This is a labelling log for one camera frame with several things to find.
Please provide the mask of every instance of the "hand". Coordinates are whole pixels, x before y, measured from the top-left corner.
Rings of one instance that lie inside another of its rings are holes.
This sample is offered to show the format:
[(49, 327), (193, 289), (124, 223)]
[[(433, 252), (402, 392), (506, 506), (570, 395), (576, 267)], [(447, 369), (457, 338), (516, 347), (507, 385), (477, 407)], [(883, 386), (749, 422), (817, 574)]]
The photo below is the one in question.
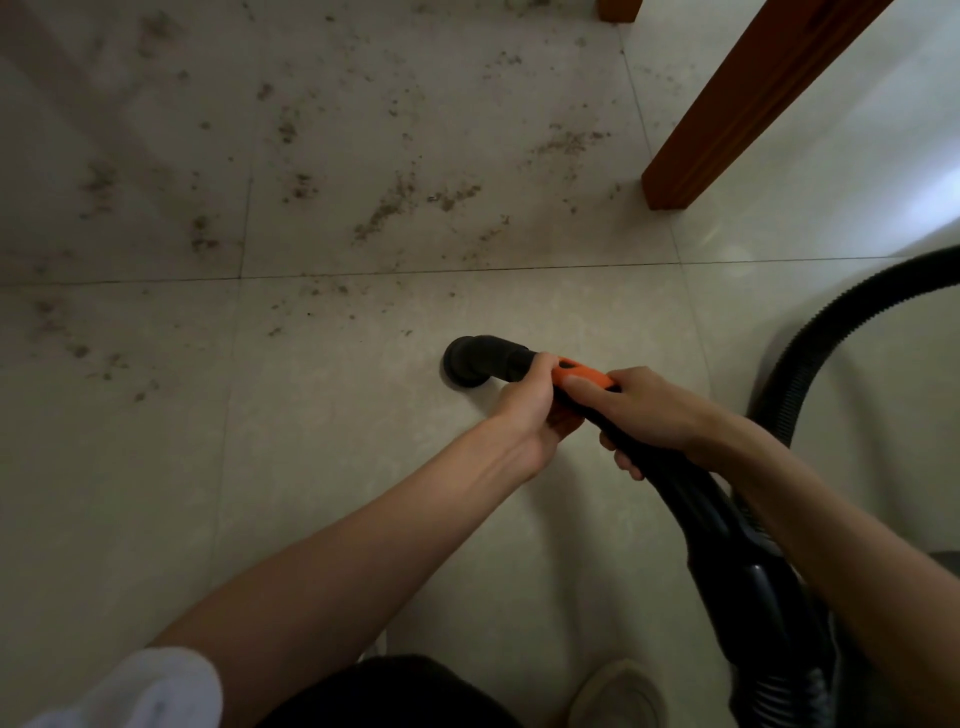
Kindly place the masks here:
[(557, 357), (541, 352), (521, 381), (508, 384), (491, 413), (516, 436), (515, 452), (521, 476), (529, 480), (547, 466), (560, 441), (584, 419), (553, 401), (551, 371)]
[[(608, 376), (622, 394), (607, 392), (578, 376), (568, 376), (563, 388), (580, 404), (595, 409), (631, 437), (658, 448), (677, 449), (707, 470), (719, 467), (718, 443), (734, 429), (736, 415), (710, 400), (672, 384), (646, 367), (620, 369)], [(613, 460), (634, 480), (643, 473), (603, 433), (600, 443), (615, 450)]]

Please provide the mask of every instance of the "person's right hand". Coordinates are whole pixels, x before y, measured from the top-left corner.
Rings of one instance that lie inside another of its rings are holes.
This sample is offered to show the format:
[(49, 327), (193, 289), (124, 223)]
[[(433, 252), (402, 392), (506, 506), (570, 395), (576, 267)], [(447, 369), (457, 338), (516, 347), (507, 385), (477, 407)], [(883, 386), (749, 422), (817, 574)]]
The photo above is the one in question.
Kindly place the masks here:
[[(595, 409), (634, 439), (680, 450), (701, 468), (718, 469), (716, 446), (739, 419), (736, 415), (647, 367), (619, 369), (608, 376), (620, 385), (622, 393), (607, 392), (580, 376), (566, 377), (562, 386), (573, 399)], [(602, 432), (600, 443), (616, 450)], [(613, 460), (635, 480), (643, 479), (643, 473), (622, 451), (616, 450)]]

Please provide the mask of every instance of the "person's left hand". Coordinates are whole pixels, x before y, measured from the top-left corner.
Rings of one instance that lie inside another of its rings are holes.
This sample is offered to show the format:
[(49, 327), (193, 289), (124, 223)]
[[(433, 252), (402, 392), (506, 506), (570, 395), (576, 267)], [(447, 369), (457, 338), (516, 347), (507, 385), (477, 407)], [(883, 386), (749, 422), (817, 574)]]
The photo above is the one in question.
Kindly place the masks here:
[(551, 371), (557, 356), (540, 352), (521, 381), (506, 385), (491, 413), (516, 433), (516, 454), (523, 479), (547, 466), (560, 441), (583, 424), (584, 418), (553, 401)]

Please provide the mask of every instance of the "wooden post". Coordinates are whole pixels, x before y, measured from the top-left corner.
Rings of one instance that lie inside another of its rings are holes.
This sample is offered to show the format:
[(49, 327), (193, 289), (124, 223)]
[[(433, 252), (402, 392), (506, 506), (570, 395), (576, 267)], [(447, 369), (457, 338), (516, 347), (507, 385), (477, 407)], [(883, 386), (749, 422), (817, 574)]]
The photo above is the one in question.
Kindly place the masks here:
[(597, 0), (597, 14), (605, 23), (632, 23), (643, 0)]
[(892, 0), (767, 0), (644, 170), (651, 209), (696, 200)]

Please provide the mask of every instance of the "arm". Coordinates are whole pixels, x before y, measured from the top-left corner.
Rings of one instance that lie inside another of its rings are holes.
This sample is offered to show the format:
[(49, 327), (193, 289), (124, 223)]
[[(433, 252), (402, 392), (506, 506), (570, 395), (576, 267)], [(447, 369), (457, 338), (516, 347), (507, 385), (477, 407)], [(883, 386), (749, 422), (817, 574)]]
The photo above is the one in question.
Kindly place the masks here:
[[(623, 394), (572, 377), (564, 389), (632, 437), (726, 478), (900, 694), (938, 724), (960, 716), (960, 580), (758, 425), (645, 368), (610, 376)], [(614, 459), (642, 478), (622, 452)]]
[(153, 646), (203, 654), (224, 692), (224, 725), (252, 725), (348, 667), (430, 575), (580, 424), (551, 411), (540, 354), (493, 414), (382, 496), (241, 573)]

